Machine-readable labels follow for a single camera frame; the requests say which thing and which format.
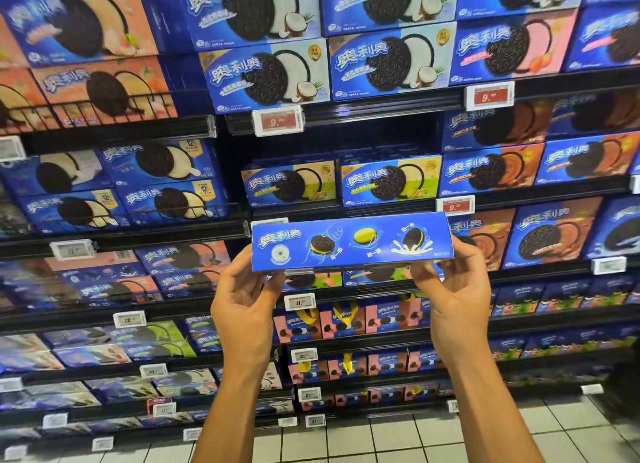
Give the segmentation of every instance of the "pistachio flavor oreo box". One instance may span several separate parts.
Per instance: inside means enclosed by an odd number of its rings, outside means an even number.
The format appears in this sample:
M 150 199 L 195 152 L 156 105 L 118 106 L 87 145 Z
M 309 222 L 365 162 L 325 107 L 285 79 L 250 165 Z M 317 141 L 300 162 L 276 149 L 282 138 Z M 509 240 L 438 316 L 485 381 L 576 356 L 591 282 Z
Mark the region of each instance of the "pistachio flavor oreo box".
M 329 38 L 332 99 L 449 85 L 456 23 Z
M 342 166 L 345 207 L 433 198 L 438 194 L 442 156 L 417 156 Z
M 443 212 L 259 224 L 253 271 L 364 266 L 453 257 Z
M 335 162 L 319 161 L 241 171 L 252 208 L 335 200 Z
M 200 53 L 216 114 L 328 102 L 324 38 Z

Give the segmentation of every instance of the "hand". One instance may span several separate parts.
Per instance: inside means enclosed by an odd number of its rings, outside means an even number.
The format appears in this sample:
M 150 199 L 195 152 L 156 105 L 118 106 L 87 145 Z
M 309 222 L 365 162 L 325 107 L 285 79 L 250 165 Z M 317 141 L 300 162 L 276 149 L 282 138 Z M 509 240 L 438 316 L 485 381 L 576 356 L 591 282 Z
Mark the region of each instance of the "hand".
M 285 279 L 279 273 L 264 284 L 264 275 L 251 270 L 250 245 L 222 271 L 211 315 L 225 356 L 225 378 L 262 379 L 271 358 L 273 305 Z
M 431 300 L 431 338 L 449 368 L 488 353 L 491 286 L 480 249 L 454 236 L 454 258 L 442 261 L 444 282 L 429 263 L 412 263 L 416 285 Z

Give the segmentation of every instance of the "forearm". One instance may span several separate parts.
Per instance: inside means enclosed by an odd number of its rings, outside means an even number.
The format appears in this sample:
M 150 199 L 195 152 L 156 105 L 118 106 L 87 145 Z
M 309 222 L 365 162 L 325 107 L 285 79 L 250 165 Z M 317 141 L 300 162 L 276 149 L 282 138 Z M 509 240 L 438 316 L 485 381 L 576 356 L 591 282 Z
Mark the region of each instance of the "forearm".
M 488 347 L 449 372 L 470 463 L 544 463 Z
M 224 370 L 191 463 L 251 463 L 260 378 Z

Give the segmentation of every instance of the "chocolate flavor oreo box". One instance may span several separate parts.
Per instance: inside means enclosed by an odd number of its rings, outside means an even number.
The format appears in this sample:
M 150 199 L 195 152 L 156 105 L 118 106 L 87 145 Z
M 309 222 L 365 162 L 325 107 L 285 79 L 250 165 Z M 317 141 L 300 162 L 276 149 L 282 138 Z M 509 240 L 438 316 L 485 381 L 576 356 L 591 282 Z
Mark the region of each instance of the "chocolate flavor oreo box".
M 320 37 L 318 0 L 180 0 L 197 52 Z
M 551 109 L 548 100 L 532 100 L 500 109 L 445 112 L 442 152 L 542 143 Z
M 335 162 L 256 167 L 240 172 L 253 208 L 335 200 Z
M 449 85 L 456 23 L 329 38 L 332 99 Z
M 566 10 L 459 22 L 450 85 L 559 72 L 577 13 Z
M 342 166 L 342 203 L 357 207 L 433 198 L 441 166 L 440 155 Z
M 577 259 L 601 201 L 596 196 L 518 208 L 502 268 Z
M 328 102 L 323 38 L 200 53 L 216 114 Z
M 637 131 L 549 141 L 536 185 L 624 175 L 639 144 Z
M 458 239 L 482 251 L 487 271 L 497 271 L 502 264 L 515 213 L 515 208 L 510 208 L 455 216 L 450 219 L 449 226 Z
M 585 135 L 638 128 L 640 89 L 622 89 L 558 99 L 547 135 Z
M 532 186 L 544 144 L 445 154 L 439 196 Z
M 573 34 L 563 71 L 610 68 L 640 63 L 638 4 L 585 8 Z
M 254 272 L 453 257 L 443 212 L 259 224 L 252 239 Z
M 627 256 L 640 253 L 640 198 L 607 198 L 584 248 L 583 257 Z
M 324 36 L 456 19 L 457 0 L 322 0 Z

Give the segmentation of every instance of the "person's left hand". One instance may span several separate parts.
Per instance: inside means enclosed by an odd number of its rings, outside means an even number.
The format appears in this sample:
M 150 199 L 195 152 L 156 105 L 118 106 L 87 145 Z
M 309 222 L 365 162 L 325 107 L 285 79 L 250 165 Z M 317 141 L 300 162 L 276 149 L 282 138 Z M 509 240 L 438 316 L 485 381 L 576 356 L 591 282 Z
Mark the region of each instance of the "person's left hand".
M 225 356 L 224 377 L 259 381 L 271 358 L 273 306 L 286 277 L 278 273 L 264 284 L 264 275 L 252 272 L 251 255 L 248 245 L 222 271 L 211 315 Z

